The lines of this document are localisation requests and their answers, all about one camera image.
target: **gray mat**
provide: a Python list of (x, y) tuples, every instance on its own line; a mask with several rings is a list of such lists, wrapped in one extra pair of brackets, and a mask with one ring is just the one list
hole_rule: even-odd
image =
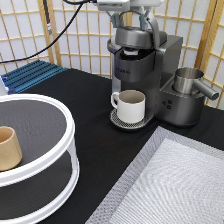
[(223, 223), (223, 170), (222, 159), (164, 139), (109, 223)]
[(0, 102), (0, 126), (15, 129), (23, 153), (23, 166), (43, 156), (62, 138), (67, 124), (55, 106), (36, 100)]
[(87, 224), (109, 223), (112, 215), (117, 210), (118, 206), (165, 138), (224, 160), (224, 153), (222, 151), (158, 127), (111, 191), (98, 206), (96, 211), (92, 214), (89, 220), (87, 220)]

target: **beige cup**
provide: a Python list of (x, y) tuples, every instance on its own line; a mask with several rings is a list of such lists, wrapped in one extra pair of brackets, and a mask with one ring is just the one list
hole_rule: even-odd
[(22, 159), (16, 132), (10, 127), (0, 127), (0, 171), (12, 169)]

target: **table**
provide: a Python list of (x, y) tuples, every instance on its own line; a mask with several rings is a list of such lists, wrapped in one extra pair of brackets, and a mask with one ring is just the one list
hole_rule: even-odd
[(154, 120), (138, 132), (116, 129), (109, 120), (111, 80), (75, 69), (28, 89), (64, 103), (75, 120), (78, 184), (67, 202), (41, 223), (82, 224), (95, 211), (158, 126), (224, 150), (224, 111), (204, 107), (201, 121), (177, 128)]

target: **coffee cup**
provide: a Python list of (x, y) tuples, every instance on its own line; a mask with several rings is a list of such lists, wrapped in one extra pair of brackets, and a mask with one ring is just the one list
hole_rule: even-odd
[(128, 124), (135, 124), (145, 116), (145, 95), (136, 90), (126, 90), (111, 95), (111, 104), (117, 109), (118, 118)]

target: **black cable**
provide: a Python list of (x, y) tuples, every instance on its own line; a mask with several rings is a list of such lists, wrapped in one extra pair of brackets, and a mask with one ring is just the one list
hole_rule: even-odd
[(69, 5), (79, 5), (79, 4), (84, 4), (84, 3), (90, 2), (89, 0), (86, 0), (86, 1), (78, 1), (78, 2), (69, 2), (67, 0), (63, 0), (63, 1), (66, 2)]
[(71, 20), (69, 21), (69, 23), (67, 24), (67, 26), (64, 28), (64, 30), (62, 30), (62, 32), (57, 36), (57, 38), (49, 45), (47, 46), (46, 48), (44, 48), (43, 50), (37, 52), (36, 54), (34, 55), (31, 55), (27, 58), (20, 58), (20, 59), (15, 59), (15, 60), (10, 60), (10, 61), (2, 61), (0, 62), (0, 64), (4, 64), (4, 63), (9, 63), (9, 62), (16, 62), (16, 61), (23, 61), (23, 60), (27, 60), (27, 59), (30, 59), (30, 58), (33, 58), (35, 56), (37, 56), (38, 54), (46, 51), (48, 48), (50, 48), (61, 36), (62, 34), (68, 29), (68, 27), (71, 25), (71, 23), (73, 22), (73, 20), (75, 19), (75, 17), (77, 16), (79, 10), (82, 8), (82, 5), (83, 3), (81, 2), (81, 4), (79, 5), (78, 9), (76, 10), (75, 14), (73, 15), (73, 17), (71, 18)]

